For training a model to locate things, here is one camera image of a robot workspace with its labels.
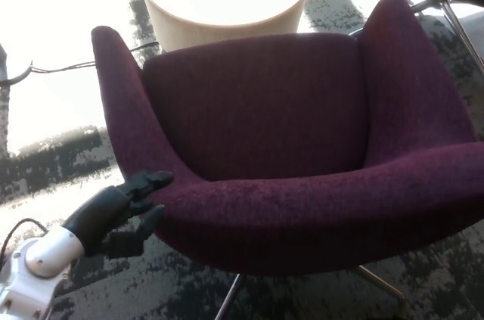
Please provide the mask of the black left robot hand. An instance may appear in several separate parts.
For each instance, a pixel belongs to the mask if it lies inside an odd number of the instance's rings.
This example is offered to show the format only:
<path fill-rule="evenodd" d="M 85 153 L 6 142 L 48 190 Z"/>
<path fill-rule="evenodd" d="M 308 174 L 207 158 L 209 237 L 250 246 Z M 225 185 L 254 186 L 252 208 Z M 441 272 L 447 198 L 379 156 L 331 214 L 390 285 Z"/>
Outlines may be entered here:
<path fill-rule="evenodd" d="M 62 226 L 80 240 L 87 257 L 141 256 L 144 242 L 154 233 L 164 208 L 148 197 L 173 179 L 170 172 L 140 172 L 121 185 L 99 191 Z"/>

